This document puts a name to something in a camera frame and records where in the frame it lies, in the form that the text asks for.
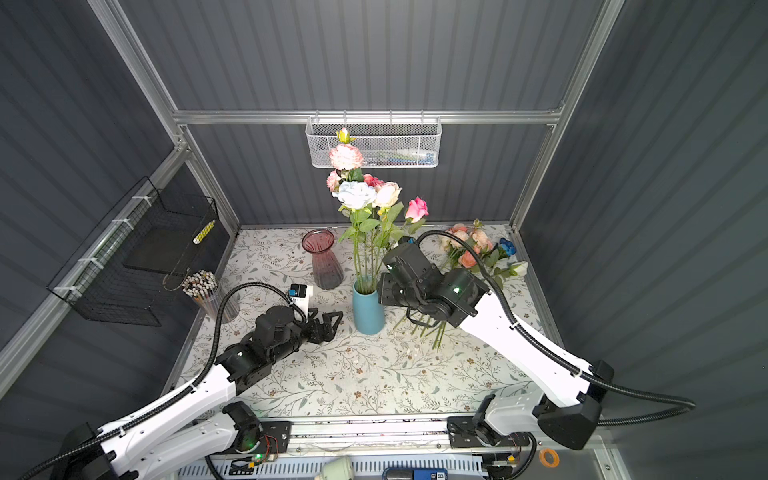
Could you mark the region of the teal ceramic vase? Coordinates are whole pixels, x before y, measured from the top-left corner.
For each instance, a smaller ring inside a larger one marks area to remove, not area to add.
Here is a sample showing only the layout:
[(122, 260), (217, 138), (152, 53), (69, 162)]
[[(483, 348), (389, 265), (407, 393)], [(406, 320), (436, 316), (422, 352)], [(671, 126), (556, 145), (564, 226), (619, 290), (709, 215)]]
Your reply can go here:
[(353, 318), (356, 329), (364, 335), (376, 335), (385, 326), (378, 292), (368, 279), (358, 279), (354, 284)]

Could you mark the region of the pink ribbed glass vase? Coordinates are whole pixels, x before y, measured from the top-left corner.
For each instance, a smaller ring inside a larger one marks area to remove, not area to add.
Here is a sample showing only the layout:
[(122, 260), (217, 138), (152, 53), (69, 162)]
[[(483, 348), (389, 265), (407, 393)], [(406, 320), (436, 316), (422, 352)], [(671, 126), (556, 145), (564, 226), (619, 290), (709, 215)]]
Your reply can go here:
[(312, 257), (312, 275), (315, 284), (323, 290), (333, 290), (343, 279), (343, 269), (332, 248), (334, 234), (328, 229), (307, 232), (301, 241), (302, 248)]

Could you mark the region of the hot pink rose stem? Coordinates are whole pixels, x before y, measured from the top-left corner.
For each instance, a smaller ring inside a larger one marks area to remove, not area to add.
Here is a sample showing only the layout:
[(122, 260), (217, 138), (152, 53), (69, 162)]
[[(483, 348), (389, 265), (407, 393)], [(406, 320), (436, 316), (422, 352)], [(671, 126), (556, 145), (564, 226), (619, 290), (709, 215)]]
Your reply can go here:
[(410, 200), (407, 206), (397, 201), (393, 206), (378, 210), (380, 223), (373, 237), (374, 284), (377, 284), (383, 267), (383, 256), (421, 228), (428, 215), (428, 205), (419, 197)]

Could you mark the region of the white blue flower stem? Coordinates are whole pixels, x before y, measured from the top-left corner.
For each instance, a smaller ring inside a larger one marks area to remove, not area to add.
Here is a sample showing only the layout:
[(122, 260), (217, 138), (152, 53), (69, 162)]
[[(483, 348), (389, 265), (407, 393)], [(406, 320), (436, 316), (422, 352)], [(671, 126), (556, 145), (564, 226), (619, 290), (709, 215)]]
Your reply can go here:
[(352, 242), (355, 290), (360, 294), (370, 294), (375, 290), (374, 239), (380, 224), (373, 205), (376, 191), (365, 182), (346, 181), (340, 184), (334, 196), (341, 204), (339, 211), (345, 213), (350, 221), (350, 227), (341, 239)]

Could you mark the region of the coral pink rose stem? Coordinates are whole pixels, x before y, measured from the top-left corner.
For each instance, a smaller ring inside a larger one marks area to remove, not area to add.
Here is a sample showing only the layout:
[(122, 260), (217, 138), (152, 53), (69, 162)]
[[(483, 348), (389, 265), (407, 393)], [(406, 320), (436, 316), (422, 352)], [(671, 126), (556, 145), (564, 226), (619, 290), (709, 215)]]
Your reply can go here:
[[(370, 199), (363, 209), (365, 213), (368, 213), (368, 216), (363, 220), (362, 224), (370, 225), (370, 220), (381, 220), (381, 206), (377, 197), (384, 186), (384, 182), (368, 173), (363, 176), (363, 181), (375, 193), (375, 196)], [(377, 246), (376, 240), (379, 230), (380, 228), (378, 226), (374, 226), (367, 231), (360, 231), (360, 245), (358, 251), (362, 257), (362, 270), (358, 288), (361, 293), (372, 293), (375, 289), (375, 278), (376, 274), (379, 272), (380, 248)]]

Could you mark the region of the pink peony spray stem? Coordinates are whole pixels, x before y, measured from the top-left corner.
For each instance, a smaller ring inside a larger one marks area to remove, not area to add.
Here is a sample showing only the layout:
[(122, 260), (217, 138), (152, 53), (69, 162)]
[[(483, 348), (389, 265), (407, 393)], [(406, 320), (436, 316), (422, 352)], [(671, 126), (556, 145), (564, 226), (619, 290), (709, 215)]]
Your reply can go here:
[(354, 138), (345, 127), (336, 132), (336, 137), (338, 144), (329, 152), (332, 171), (326, 179), (326, 185), (331, 195), (338, 200), (334, 193), (338, 191), (341, 183), (346, 181), (364, 182), (362, 172), (364, 156), (352, 144)]

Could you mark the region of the cream peach rose stem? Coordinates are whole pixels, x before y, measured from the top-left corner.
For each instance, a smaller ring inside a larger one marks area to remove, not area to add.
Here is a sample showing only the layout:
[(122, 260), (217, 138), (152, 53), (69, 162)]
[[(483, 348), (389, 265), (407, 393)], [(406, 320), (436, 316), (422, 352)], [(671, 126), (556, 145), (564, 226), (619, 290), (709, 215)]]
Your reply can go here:
[(397, 201), (400, 201), (399, 197), (402, 192), (402, 188), (396, 182), (383, 182), (384, 186), (380, 190), (377, 197), (377, 199), (380, 201), (381, 208), (393, 206)]

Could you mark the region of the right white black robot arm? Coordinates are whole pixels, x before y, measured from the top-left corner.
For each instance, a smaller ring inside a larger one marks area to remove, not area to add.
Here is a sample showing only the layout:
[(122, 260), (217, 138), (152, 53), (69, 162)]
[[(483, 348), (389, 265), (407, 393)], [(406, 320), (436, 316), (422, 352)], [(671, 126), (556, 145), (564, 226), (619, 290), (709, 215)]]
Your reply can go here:
[(406, 243), (383, 259), (379, 301), (450, 324), (492, 347), (541, 390), (540, 395), (488, 395), (472, 419), (475, 437), (496, 446), (513, 434), (541, 432), (583, 449), (600, 419), (604, 390), (583, 379), (589, 362), (565, 351), (502, 304), (490, 283), (464, 269), (441, 273), (421, 249)]

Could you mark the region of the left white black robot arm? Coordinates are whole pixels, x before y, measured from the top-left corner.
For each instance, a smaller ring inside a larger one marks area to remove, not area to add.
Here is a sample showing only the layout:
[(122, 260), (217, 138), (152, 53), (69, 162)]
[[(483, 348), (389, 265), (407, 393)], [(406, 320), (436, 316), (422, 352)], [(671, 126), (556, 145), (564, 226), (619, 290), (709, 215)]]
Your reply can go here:
[(218, 453), (260, 453), (274, 445), (257, 415), (238, 395), (270, 375), (280, 360), (306, 343), (335, 338), (340, 311), (269, 308), (254, 329), (215, 358), (201, 380), (191, 380), (146, 407), (94, 430), (71, 431), (62, 446), (72, 455), (53, 467), (53, 479), (156, 479)]

